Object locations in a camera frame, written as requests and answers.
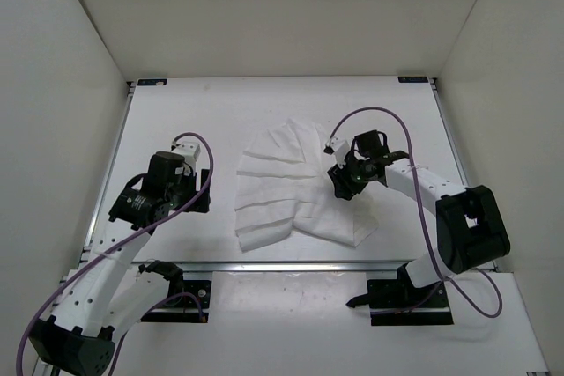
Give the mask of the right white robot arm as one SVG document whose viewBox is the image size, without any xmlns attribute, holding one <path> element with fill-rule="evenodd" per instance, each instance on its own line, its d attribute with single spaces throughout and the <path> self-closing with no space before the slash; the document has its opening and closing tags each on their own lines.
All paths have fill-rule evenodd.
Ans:
<svg viewBox="0 0 564 376">
<path fill-rule="evenodd" d="M 347 201 L 370 182 L 400 192 L 435 217 L 436 247 L 399 271 L 395 294 L 406 306 L 417 305 L 427 287 L 508 255 L 510 241 L 490 188 L 469 188 L 448 181 L 411 162 L 405 151 L 391 151 L 378 130 L 357 135 L 351 143 L 332 137 L 324 152 L 336 164 L 328 175 L 335 197 Z"/>
</svg>

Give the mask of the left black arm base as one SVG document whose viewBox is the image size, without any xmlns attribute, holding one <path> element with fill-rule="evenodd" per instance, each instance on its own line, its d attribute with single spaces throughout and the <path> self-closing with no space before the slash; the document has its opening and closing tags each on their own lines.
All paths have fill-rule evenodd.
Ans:
<svg viewBox="0 0 564 376">
<path fill-rule="evenodd" d="M 211 280 L 187 280 L 183 270 L 172 262 L 151 261 L 138 266 L 139 274 L 153 273 L 168 282 L 167 295 L 162 304 L 155 306 L 142 322 L 205 324 L 209 318 Z"/>
</svg>

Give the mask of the white pleated skirt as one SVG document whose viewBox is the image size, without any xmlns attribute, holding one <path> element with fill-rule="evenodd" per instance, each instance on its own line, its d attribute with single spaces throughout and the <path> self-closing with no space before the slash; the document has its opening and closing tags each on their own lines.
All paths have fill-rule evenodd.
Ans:
<svg viewBox="0 0 564 376">
<path fill-rule="evenodd" d="M 372 196 L 335 197 L 326 139 L 323 126 L 296 119 L 256 133 L 236 171 L 234 228 L 241 250 L 267 247 L 294 231 L 357 247 L 376 232 Z"/>
</svg>

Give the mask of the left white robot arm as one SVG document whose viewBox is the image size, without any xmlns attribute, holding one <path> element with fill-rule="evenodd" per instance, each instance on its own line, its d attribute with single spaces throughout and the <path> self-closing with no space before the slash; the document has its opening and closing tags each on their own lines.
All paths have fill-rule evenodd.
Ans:
<svg viewBox="0 0 564 376">
<path fill-rule="evenodd" d="M 90 258 L 70 276 L 58 305 L 32 325 L 29 340 L 43 362 L 71 375 L 110 374 L 124 336 L 151 310 L 202 308 L 197 295 L 185 289 L 181 268 L 171 262 L 139 265 L 137 281 L 118 290 L 159 221 L 179 211 L 210 209 L 211 177 L 209 170 L 197 169 L 199 154 L 196 143 L 158 151 L 147 171 L 125 184 L 108 219 L 126 222 L 140 234 L 133 240 L 126 234 L 95 238 Z"/>
</svg>

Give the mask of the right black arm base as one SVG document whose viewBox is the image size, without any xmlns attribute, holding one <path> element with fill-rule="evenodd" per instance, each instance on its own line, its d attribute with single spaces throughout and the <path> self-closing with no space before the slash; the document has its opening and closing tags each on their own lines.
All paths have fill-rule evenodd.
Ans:
<svg viewBox="0 0 564 376">
<path fill-rule="evenodd" d="M 444 283 L 416 288 L 404 266 L 397 270 L 395 278 L 369 278 L 367 292 L 349 299 L 346 306 L 351 309 L 367 306 L 373 327 L 454 324 Z"/>
</svg>

